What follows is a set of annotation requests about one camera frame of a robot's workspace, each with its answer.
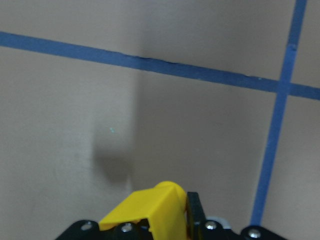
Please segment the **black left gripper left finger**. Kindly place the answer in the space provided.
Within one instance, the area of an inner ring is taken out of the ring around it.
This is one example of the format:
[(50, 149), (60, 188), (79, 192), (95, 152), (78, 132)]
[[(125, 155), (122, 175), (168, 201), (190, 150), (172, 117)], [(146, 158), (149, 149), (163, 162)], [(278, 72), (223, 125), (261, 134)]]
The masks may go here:
[(114, 240), (149, 240), (149, 222), (142, 219), (138, 223), (124, 222), (117, 225), (113, 230)]

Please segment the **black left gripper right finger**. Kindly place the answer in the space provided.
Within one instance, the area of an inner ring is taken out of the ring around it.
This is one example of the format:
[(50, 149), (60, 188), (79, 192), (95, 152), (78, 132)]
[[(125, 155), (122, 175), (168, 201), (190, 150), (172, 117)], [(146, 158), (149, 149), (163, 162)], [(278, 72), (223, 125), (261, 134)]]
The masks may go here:
[(189, 238), (191, 240), (202, 240), (206, 215), (197, 192), (187, 192), (186, 221)]

